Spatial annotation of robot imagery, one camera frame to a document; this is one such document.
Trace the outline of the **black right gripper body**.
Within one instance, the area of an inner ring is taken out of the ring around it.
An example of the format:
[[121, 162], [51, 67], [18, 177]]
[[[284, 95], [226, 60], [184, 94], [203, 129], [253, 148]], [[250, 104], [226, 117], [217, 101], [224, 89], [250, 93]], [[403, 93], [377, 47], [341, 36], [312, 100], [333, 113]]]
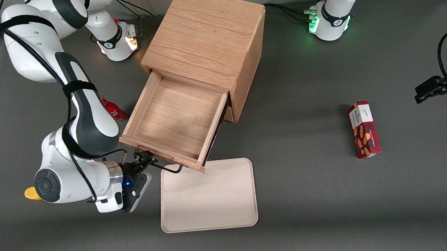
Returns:
[[147, 165], [142, 163], [124, 163], [120, 167], [123, 173], [122, 211], [123, 213], [131, 213], [136, 210], [152, 180], [152, 175], [145, 172]]

